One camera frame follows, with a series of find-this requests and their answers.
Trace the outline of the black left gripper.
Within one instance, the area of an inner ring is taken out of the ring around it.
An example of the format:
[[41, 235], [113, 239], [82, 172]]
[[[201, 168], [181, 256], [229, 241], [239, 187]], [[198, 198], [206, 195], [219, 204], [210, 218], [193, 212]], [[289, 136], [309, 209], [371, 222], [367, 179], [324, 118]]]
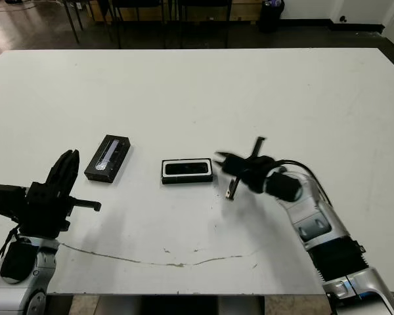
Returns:
[[20, 232], [25, 236], [55, 239], [68, 231], [66, 220], [75, 207], [90, 208], [98, 212], [101, 203], [77, 199], [70, 195], [79, 170], [79, 151], [64, 152], [47, 177], [47, 183], [33, 182], [25, 197], [26, 206], [21, 210]]

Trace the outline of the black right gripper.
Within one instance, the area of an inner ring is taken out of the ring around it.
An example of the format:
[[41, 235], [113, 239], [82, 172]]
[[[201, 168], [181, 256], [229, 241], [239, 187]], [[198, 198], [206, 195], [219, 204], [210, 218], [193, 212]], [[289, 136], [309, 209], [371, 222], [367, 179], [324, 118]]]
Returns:
[[226, 198], [229, 200], [234, 199], [238, 184], [243, 180], [244, 184], [253, 190], [255, 193], [263, 192], [263, 184], [265, 177], [271, 169], [276, 167], [276, 161], [269, 156], [258, 156], [265, 137], [259, 136], [255, 141], [252, 154], [248, 157], [240, 157], [230, 152], [216, 151], [215, 155], [220, 156], [224, 161], [216, 161], [216, 165], [221, 170], [234, 177], [231, 180]]

